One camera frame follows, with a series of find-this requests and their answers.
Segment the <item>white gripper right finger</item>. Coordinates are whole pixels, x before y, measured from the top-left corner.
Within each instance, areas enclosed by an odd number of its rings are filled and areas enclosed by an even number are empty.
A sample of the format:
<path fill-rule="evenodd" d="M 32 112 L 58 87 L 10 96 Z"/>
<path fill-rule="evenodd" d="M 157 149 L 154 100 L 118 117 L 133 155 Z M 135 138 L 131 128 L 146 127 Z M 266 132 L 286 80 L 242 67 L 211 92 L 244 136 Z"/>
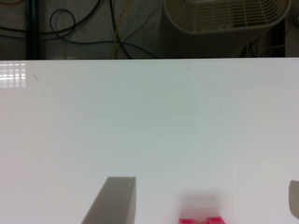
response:
<path fill-rule="evenodd" d="M 299 219 L 299 181 L 296 180 L 289 185 L 289 207 L 292 215 Z"/>

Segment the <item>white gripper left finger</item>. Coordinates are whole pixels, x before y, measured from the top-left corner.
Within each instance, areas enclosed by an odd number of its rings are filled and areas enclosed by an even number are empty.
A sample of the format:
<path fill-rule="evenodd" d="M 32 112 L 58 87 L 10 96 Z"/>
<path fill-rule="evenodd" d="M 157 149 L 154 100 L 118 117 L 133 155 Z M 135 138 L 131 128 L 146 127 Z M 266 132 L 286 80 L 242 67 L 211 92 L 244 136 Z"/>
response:
<path fill-rule="evenodd" d="M 135 224 L 136 179 L 110 176 L 81 224 Z"/>

